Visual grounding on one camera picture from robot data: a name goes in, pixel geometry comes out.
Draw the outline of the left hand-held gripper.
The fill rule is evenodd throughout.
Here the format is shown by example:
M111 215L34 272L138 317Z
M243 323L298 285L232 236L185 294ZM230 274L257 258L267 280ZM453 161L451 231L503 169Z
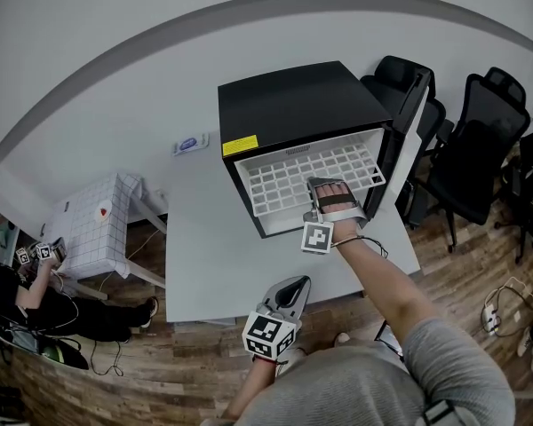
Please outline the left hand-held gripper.
M309 293L306 275L274 284L248 316L242 334L244 349L254 357L277 361L297 339Z

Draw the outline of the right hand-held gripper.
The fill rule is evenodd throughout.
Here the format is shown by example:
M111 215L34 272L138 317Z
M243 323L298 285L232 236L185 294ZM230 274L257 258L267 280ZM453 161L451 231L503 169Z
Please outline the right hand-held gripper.
M319 188L333 185L344 186L345 192L324 195L318 194ZM311 194L314 209L303 216L304 227L302 233L301 250L312 254L328 254L332 248L334 224L337 222L353 219L356 224L362 226L367 219L349 186L340 179L311 177L307 180L307 188ZM323 213L320 209L331 205L351 204L354 208Z

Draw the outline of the white wire fridge shelf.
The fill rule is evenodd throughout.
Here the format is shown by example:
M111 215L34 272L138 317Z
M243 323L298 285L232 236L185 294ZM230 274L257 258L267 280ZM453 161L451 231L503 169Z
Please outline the white wire fridge shelf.
M239 170L257 218L310 205L309 178L336 178L354 193L386 182L362 142L299 146L240 162Z

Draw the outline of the person's right forearm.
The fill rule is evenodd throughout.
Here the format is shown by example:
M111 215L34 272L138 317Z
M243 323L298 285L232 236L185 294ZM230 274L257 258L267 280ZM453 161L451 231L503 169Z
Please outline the person's right forearm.
M334 224L333 242L358 235L354 220ZM360 239L337 247L361 282L370 300L403 343L412 328L439 316L433 303L395 264Z

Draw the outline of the person's left forearm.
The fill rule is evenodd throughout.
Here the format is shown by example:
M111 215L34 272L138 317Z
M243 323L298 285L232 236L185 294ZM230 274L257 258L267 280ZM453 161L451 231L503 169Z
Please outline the person's left forearm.
M251 401L274 383L276 367L274 361L254 359L242 387L230 401L221 417L231 421L239 419Z

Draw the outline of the black mini fridge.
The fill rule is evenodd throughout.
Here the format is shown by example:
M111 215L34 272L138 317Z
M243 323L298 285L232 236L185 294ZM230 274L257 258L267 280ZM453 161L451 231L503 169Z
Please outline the black mini fridge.
M219 86L221 155L261 238L302 227L313 206L257 218L239 163L310 144L362 142L375 160L392 121L341 62L293 67Z

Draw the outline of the black phone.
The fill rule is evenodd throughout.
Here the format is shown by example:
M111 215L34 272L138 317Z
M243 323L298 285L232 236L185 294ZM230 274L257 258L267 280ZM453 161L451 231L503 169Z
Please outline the black phone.
M384 321L379 328L375 337L375 341L383 343L388 349L393 351L400 358L400 360L403 360L402 347L386 321Z

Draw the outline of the person's grey shirt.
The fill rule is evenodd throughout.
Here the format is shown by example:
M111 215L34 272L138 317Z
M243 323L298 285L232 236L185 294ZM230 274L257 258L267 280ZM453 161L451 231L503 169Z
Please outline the person's grey shirt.
M515 401L495 361L443 319L411 329L398 357L351 340L300 360L236 420L209 426L417 426L446 401L475 426L513 426Z

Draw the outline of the small white table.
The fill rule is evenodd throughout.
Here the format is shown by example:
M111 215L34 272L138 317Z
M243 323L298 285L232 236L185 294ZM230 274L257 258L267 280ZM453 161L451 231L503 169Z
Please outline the small white table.
M112 212L103 223L95 220L94 213L100 201L111 200ZM95 290L79 283L105 273L110 277L117 273L122 278L129 276L165 288L165 279L141 267L125 255L126 218L131 205L146 218L159 233L165 234L164 222L141 200L132 193L123 199L117 191L107 197L90 192L78 194L68 206L73 210L70 232L63 235L66 242L67 257L61 272L69 277L68 285L79 293L99 300L106 300L107 294L100 288Z

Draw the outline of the black mesh office chair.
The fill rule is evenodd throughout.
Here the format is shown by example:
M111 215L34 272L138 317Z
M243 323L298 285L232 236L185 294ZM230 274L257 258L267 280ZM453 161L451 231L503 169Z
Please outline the black mesh office chair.
M526 91L512 75L491 67L485 75L470 74L456 124L446 122L437 145L425 191L445 211L451 243L457 246L454 216L483 225L491 203L495 177L512 147L530 125Z

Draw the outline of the white wet wipes packet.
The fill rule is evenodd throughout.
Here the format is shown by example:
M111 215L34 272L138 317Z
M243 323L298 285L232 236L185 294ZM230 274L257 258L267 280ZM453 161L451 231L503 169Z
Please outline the white wet wipes packet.
M210 142L210 134L203 132L195 134L194 136L186 137L176 141L172 145L171 154L173 156L179 156L194 151L198 151L206 148Z

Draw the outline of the white checked tablecloth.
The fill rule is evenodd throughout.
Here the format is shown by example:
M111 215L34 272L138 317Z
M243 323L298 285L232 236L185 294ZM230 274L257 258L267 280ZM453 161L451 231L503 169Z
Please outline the white checked tablecloth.
M141 178L112 174L59 201L44 225L44 241L64 240L61 271L75 279L106 272L130 274L125 255L131 198L142 193Z

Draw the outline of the white power strip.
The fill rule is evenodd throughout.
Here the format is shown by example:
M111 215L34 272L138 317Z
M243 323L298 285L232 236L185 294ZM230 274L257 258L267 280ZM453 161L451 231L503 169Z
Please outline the white power strip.
M481 325L488 335L494 335L498 331L500 319L494 304L487 304L481 311Z

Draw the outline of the pale green table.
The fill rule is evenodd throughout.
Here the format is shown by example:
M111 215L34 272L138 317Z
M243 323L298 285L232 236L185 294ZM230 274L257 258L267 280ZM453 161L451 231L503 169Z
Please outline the pale green table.
M0 263L12 265L16 244L20 234L18 226L6 220L0 224Z

